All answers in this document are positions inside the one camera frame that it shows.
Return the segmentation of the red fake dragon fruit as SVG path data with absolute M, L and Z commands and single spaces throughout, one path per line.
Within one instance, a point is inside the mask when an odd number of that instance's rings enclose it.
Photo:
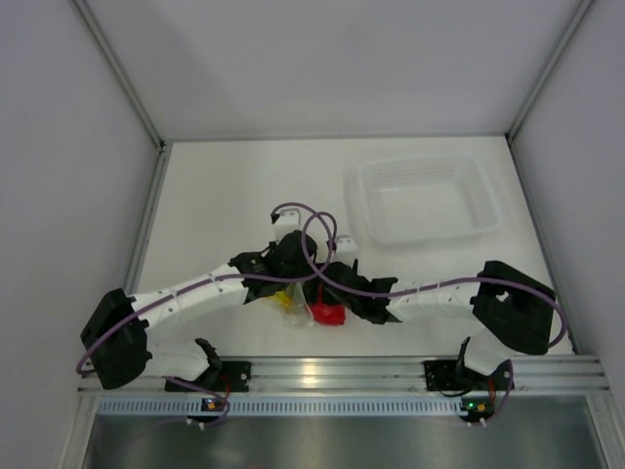
M 323 326 L 341 326 L 346 321 L 345 307 L 340 304 L 330 304 L 323 299 L 323 287 L 317 288 L 314 302 L 310 305 L 314 321 Z

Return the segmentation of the clear zip top bag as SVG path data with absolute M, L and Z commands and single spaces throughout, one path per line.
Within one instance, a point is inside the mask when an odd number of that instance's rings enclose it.
M 312 326 L 313 315 L 306 301 L 302 284 L 290 283 L 286 286 L 285 289 L 279 291 L 285 291 L 292 299 L 292 310 L 289 314 L 284 314 L 279 308 L 271 305 L 274 309 L 280 312 L 283 320 L 291 327 Z

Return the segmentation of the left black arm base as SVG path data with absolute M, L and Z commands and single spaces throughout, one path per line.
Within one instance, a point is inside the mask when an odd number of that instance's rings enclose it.
M 252 363 L 249 361 L 223 361 L 220 366 L 210 366 L 190 384 L 216 393 L 248 393 Z

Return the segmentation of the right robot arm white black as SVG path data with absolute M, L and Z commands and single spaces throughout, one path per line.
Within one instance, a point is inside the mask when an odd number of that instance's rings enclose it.
M 474 277 L 402 283 L 369 279 L 355 265 L 330 264 L 304 287 L 309 305 L 339 305 L 372 324 L 418 320 L 472 321 L 455 364 L 457 379 L 477 388 L 513 356 L 543 356 L 551 348 L 553 289 L 502 261 L 487 261 Z

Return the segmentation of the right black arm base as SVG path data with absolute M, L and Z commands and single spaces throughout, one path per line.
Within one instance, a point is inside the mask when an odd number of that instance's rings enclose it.
M 455 360 L 425 361 L 424 371 L 428 391 L 460 397 L 483 390 L 483 379 Z

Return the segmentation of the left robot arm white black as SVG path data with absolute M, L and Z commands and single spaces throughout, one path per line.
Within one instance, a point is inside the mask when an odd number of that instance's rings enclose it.
M 140 377 L 163 377 L 172 389 L 214 388 L 223 372 L 215 347 L 201 337 L 175 343 L 169 333 L 185 320 L 244 306 L 309 279 L 316 252 L 316 242 L 296 230 L 263 251 L 239 253 L 215 271 L 173 287 L 107 292 L 80 334 L 92 373 L 106 390 Z

